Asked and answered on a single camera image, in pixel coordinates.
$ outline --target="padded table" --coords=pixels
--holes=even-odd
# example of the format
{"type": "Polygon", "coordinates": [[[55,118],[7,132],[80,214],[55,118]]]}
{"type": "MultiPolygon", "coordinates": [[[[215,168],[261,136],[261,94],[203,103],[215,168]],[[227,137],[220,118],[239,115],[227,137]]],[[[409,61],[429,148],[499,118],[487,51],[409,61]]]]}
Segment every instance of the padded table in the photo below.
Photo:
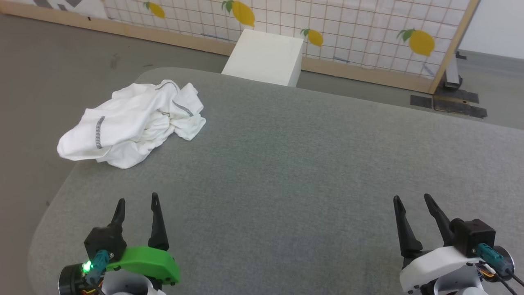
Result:
{"type": "Polygon", "coordinates": [[[85,237],[120,198],[128,246],[147,245],[152,192],[181,270],[167,294],[402,294],[392,199],[433,249],[424,193],[450,219],[494,227],[522,273],[523,131],[190,69],[136,82],[162,79],[199,90],[206,125],[127,170],[76,164],[31,244],[38,294],[57,294],[60,270],[87,260],[85,237]]]}

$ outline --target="white cloth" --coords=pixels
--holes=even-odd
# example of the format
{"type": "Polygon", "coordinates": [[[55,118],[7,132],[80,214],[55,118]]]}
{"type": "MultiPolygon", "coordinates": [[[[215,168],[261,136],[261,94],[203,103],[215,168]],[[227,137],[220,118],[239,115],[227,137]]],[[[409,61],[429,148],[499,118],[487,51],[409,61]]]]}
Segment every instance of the white cloth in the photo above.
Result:
{"type": "Polygon", "coordinates": [[[58,154],[74,161],[96,159],[125,169],[142,162],[175,132],[192,140],[205,124],[204,108],[191,83],[131,84],[111,99],[86,109],[58,143],[58,154]]]}

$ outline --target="wooden frame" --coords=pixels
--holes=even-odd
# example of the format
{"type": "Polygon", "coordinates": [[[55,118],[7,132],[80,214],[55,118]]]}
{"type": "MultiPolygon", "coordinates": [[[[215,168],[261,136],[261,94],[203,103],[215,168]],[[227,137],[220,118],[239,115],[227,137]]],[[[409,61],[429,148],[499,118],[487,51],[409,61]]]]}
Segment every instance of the wooden frame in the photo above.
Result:
{"type": "MultiPolygon", "coordinates": [[[[442,80],[442,76],[444,75],[448,62],[455,55],[454,53],[466,31],[467,26],[471,21],[471,18],[473,17],[473,13],[475,12],[478,2],[479,0],[470,0],[470,3],[464,13],[464,17],[457,28],[457,32],[451,41],[450,47],[442,61],[442,65],[436,73],[435,79],[433,81],[426,78],[405,75],[401,73],[375,69],[364,69],[357,66],[337,64],[335,62],[312,58],[302,59],[302,69],[326,75],[333,75],[342,78],[433,94],[442,80]]],[[[0,13],[187,47],[227,56],[231,54],[233,48],[235,47],[233,44],[222,41],[134,26],[114,22],[112,20],[89,18],[72,12],[20,4],[16,2],[8,2],[4,0],[0,0],[0,13]]]]}

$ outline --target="green led light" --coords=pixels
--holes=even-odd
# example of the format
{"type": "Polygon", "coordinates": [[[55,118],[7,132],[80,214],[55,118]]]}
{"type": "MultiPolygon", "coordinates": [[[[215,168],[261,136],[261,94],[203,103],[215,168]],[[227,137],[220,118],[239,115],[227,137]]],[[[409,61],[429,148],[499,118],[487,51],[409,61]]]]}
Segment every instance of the green led light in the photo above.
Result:
{"type": "Polygon", "coordinates": [[[82,271],[85,273],[88,273],[92,268],[93,268],[93,265],[91,264],[91,261],[88,261],[82,264],[82,271]]]}

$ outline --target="teal connector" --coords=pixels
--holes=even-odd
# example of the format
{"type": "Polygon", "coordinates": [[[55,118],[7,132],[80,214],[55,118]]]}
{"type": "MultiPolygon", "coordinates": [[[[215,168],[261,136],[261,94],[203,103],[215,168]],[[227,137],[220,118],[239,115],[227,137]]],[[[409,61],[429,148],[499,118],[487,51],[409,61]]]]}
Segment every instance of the teal connector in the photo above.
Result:
{"type": "Polygon", "coordinates": [[[109,252],[106,250],[100,250],[96,253],[95,258],[93,258],[93,261],[91,262],[91,270],[85,276],[85,280],[88,284],[94,286],[99,283],[100,277],[109,263],[109,259],[109,252]]]}
{"type": "Polygon", "coordinates": [[[501,275],[506,274],[506,269],[513,271],[513,265],[507,262],[501,254],[485,243],[477,245],[475,254],[487,262],[501,275]]]}

